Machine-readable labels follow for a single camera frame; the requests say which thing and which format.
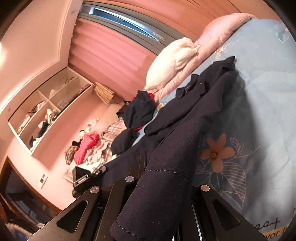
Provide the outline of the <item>navy blue jacket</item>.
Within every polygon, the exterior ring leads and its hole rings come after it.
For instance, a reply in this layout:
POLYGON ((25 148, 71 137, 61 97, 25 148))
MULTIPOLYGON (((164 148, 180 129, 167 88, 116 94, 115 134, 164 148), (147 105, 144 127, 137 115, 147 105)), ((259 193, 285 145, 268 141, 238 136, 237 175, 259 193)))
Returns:
POLYGON ((138 143, 107 164, 102 186, 126 177, 147 155, 147 167, 110 227, 115 240, 171 240, 189 200, 203 134, 221 112, 222 97, 235 82, 235 57, 216 61, 177 89, 138 143))

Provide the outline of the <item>light blue floral bedsheet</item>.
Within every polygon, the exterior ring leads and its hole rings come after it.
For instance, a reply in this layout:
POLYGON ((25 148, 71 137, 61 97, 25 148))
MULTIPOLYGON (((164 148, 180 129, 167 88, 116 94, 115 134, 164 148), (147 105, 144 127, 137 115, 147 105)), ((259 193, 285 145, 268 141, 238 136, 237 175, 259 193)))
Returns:
POLYGON ((278 21, 251 19, 197 72, 236 56, 238 79, 206 138, 226 136, 235 154, 221 172, 197 164, 194 185, 206 184, 268 240, 295 230, 295 41, 278 21))

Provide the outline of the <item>red puffy jacket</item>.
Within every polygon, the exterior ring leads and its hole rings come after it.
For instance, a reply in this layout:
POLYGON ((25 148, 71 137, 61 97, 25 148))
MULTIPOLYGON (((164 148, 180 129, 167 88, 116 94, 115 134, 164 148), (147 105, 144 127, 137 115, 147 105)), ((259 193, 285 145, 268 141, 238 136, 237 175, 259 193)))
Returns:
POLYGON ((98 134, 84 135, 78 150, 74 154, 74 161, 76 165, 83 164, 86 152, 91 149, 100 139, 98 134))

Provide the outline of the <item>black folded garment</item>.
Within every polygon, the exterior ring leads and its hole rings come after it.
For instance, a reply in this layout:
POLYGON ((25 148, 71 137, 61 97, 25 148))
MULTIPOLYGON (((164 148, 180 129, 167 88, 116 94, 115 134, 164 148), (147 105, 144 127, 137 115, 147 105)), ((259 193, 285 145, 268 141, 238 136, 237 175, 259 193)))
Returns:
POLYGON ((137 132, 131 128, 122 131, 112 142, 111 151, 113 155, 120 155, 128 150, 137 139, 137 132))

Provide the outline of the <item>dark navy crumpled garment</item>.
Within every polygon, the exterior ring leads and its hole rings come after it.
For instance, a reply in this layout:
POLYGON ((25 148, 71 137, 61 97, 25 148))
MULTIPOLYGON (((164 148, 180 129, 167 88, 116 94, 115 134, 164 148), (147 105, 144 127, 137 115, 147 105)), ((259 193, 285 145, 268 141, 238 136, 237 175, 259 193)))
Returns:
POLYGON ((125 126, 139 130, 152 120, 156 106, 152 93, 138 90, 136 97, 128 104, 124 112, 125 126))

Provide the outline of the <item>hanging beige tassel cloth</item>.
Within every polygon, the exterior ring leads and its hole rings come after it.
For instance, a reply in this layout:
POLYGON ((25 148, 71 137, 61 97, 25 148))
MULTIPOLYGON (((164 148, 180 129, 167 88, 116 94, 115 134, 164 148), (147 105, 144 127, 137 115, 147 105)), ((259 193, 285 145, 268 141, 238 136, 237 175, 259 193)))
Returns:
POLYGON ((109 104, 115 95, 112 90, 98 82, 95 83, 94 92, 105 104, 109 104))

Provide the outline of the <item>white fluffy pillow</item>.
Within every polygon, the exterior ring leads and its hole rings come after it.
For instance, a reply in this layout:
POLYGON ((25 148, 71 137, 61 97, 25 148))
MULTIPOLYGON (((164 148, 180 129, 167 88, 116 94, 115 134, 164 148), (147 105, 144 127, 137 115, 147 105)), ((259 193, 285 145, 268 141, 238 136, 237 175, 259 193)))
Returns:
POLYGON ((151 64, 144 90, 159 90, 183 69, 186 64, 198 54, 200 45, 191 39, 183 37, 166 46, 151 64))

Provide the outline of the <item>pink window curtain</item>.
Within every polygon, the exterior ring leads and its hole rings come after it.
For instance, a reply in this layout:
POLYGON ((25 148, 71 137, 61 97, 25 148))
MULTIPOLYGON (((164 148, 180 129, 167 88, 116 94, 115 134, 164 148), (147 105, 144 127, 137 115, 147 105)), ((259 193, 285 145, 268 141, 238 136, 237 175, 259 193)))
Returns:
POLYGON ((68 65, 93 83, 100 83, 124 100, 143 90, 156 54, 125 35, 99 23, 78 18, 71 39, 68 65))

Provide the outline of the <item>pink quilted comforter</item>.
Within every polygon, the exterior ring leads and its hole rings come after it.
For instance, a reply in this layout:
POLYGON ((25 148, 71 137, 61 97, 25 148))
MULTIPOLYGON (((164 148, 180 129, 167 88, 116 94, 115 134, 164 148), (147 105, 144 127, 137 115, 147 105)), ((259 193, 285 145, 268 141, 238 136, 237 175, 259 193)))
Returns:
POLYGON ((154 100, 160 102, 163 97, 175 90, 200 64, 219 49, 237 29, 253 18, 255 16, 252 14, 233 13, 216 18, 209 23, 195 42, 200 46, 197 56, 193 57, 182 70, 178 71, 163 88, 155 92, 154 100))

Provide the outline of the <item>white wall switch panel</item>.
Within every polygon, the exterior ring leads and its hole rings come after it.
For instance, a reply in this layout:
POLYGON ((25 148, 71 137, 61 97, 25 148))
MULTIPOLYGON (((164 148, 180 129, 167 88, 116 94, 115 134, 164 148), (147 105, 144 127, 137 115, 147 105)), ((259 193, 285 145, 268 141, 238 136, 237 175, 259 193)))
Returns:
POLYGON ((38 182, 38 187, 40 189, 43 188, 43 186, 45 185, 47 179, 48 179, 48 176, 43 174, 42 177, 40 178, 39 182, 38 182))

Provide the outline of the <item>wall shelf unit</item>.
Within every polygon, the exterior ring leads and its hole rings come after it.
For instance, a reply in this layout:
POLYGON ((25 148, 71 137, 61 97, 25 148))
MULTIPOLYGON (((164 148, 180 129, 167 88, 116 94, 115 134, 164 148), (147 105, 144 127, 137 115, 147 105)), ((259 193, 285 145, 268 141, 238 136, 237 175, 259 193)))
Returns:
POLYGON ((93 83, 66 67, 34 90, 8 119, 25 151, 39 159, 69 114, 93 92, 93 83))

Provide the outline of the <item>grey window frame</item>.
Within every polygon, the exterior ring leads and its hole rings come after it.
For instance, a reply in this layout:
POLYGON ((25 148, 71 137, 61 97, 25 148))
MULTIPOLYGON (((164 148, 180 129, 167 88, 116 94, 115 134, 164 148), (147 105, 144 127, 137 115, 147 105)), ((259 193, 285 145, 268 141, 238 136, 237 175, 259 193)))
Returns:
POLYGON ((150 16, 113 4, 85 1, 78 16, 115 30, 156 55, 171 42, 184 37, 150 16))

